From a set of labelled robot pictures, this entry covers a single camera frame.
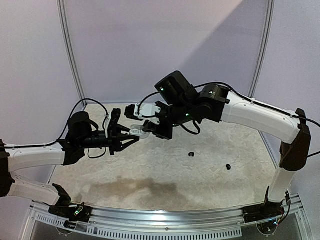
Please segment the white oval earbud charging case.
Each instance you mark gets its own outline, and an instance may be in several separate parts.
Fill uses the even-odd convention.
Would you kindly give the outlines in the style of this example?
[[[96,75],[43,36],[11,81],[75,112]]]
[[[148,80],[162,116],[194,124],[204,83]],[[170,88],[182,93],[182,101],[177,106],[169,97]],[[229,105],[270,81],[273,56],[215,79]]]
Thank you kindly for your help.
[[[143,130],[143,126],[138,124],[133,124],[130,126],[129,134],[131,136],[139,137],[140,139],[143,139],[143,140],[147,139],[150,136],[150,133],[145,132]]]

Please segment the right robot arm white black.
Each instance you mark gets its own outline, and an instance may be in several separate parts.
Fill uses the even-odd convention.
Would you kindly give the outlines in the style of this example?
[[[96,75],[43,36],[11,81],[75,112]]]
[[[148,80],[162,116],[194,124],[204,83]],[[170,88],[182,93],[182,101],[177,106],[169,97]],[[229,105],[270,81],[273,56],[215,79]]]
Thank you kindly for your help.
[[[307,163],[311,145],[308,120],[302,109],[287,111],[238,93],[224,82],[204,83],[201,91],[190,84],[181,72],[167,75],[156,85],[163,102],[142,101],[134,114],[145,120],[143,129],[158,138],[170,140],[173,128],[192,122],[197,127],[203,120],[245,126],[267,133],[281,141],[280,161],[264,202],[242,209],[246,223],[276,218],[280,224],[289,210],[288,188],[296,172]]]

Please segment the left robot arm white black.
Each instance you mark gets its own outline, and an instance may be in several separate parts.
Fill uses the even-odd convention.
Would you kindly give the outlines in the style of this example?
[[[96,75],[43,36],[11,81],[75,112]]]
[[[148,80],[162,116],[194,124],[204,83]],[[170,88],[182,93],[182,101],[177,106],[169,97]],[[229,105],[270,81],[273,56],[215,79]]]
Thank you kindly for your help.
[[[105,148],[110,155],[121,152],[139,141],[140,130],[118,123],[121,110],[115,108],[107,117],[105,130],[90,119],[87,112],[75,113],[68,121],[65,139],[52,145],[0,144],[0,196],[20,197],[49,206],[49,213],[70,222],[89,222],[92,207],[73,203],[69,194],[58,184],[31,181],[18,175],[18,170],[39,166],[69,166],[85,156],[86,149]]]

